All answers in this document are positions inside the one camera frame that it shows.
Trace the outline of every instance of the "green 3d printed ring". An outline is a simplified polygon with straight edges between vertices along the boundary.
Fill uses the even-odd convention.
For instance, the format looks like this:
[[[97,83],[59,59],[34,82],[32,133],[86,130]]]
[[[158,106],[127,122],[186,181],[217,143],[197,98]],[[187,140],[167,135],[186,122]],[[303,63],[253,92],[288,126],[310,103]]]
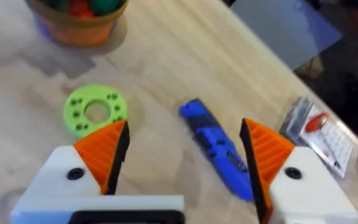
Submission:
[[[108,118],[95,123],[85,116],[93,103],[102,103],[108,110]],[[106,85],[87,85],[76,89],[68,96],[63,112],[67,128],[77,137],[83,138],[108,124],[127,119],[125,99],[113,88]]]

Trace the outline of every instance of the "wooden table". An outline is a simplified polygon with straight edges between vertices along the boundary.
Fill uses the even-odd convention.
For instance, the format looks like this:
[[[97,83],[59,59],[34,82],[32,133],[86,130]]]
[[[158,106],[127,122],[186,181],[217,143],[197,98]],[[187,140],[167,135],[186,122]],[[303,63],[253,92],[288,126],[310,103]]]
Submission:
[[[117,193],[183,194],[188,223],[257,218],[200,153],[178,115],[182,103],[201,98],[242,156],[243,117],[277,130],[296,97],[321,104],[218,0],[130,1],[109,45],[86,50],[50,42],[22,1],[0,0],[0,224],[53,149],[75,142],[62,106],[89,83],[113,86],[129,105],[131,145]],[[358,208],[351,137],[357,149],[340,184]]]

